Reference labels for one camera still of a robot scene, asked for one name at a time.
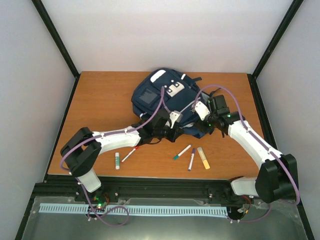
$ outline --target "wooden table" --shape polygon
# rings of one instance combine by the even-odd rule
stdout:
[[[135,87],[149,72],[97,72],[81,73],[60,138],[57,143],[49,175],[66,175],[59,167],[60,150],[64,144],[82,127],[91,131],[105,132],[123,129],[139,122],[132,111],[131,96]],[[202,77],[200,87],[219,84],[227,87],[238,100],[242,114],[255,131],[262,136],[256,106],[245,73],[190,72],[190,77]],[[224,94],[230,111],[236,111],[232,98]],[[191,149],[173,160],[173,157],[188,144],[202,147],[210,169],[204,165],[196,152],[192,170],[188,171]],[[131,147],[124,147],[101,154],[94,165],[98,176],[151,177],[183,179],[230,179],[237,176],[256,177],[258,167],[242,147],[230,137],[222,138],[219,130],[201,139],[182,135],[175,143],[163,139],[156,145],[142,145],[124,163],[115,169],[115,152],[124,158]]]

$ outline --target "white marker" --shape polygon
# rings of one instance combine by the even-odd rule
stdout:
[[[196,153],[196,149],[193,148],[192,149],[192,153],[191,153],[191,159],[190,159],[189,167],[188,167],[188,171],[189,172],[191,171],[192,163],[194,162],[195,153]]]
[[[177,160],[178,157],[180,157],[182,154],[184,154],[189,148],[191,148],[191,144],[189,144],[188,146],[186,146],[185,149],[183,149],[178,155],[176,155],[173,159]]]
[[[129,154],[127,156],[125,156],[124,159],[121,160],[121,162],[123,163],[135,150],[137,150],[139,148],[139,146],[134,147],[134,149],[132,149],[131,152],[129,152]]]
[[[120,169],[120,155],[118,152],[115,153],[115,169]]]

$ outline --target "backpack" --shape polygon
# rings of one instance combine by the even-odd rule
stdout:
[[[183,129],[184,134],[200,139],[205,133],[194,126],[194,123],[200,117],[196,112],[191,111],[200,90],[196,84],[199,80],[202,80],[202,78],[192,79],[182,72],[169,68],[159,68],[153,71],[133,91],[131,98],[133,113],[140,118],[144,114],[152,115],[161,99],[161,87],[164,86],[164,102],[167,108],[170,111],[182,113],[182,119],[177,123],[178,127]],[[208,97],[208,94],[203,93],[198,101],[206,105]]]

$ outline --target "robotic arm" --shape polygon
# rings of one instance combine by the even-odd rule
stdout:
[[[257,178],[240,177],[231,181],[235,195],[259,196],[264,202],[271,203],[291,196],[298,189],[296,159],[291,154],[283,155],[270,146],[251,129],[237,111],[230,112],[223,95],[210,97],[207,105],[198,101],[194,110],[200,117],[196,126],[202,132],[209,133],[214,128],[219,129],[222,137],[228,135],[236,140],[259,168]],[[166,138],[175,142],[184,132],[175,124],[182,117],[177,111],[168,113],[161,108],[155,117],[145,124],[149,117],[143,115],[139,123],[116,131],[92,132],[87,127],[81,128],[60,151],[62,156],[68,154],[63,160],[70,173],[92,193],[101,186],[93,170],[98,155],[122,147],[141,146],[150,143],[153,138]],[[71,151],[79,143],[89,139],[92,140],[85,144],[85,149],[80,147]]]

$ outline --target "white wall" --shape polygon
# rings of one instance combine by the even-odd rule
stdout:
[[[297,159],[302,202],[315,239],[320,239],[319,9],[319,1],[304,1],[258,77],[276,143]]]
[[[0,239],[41,182],[74,79],[30,0],[0,1]]]
[[[43,0],[81,71],[252,73],[292,0]]]

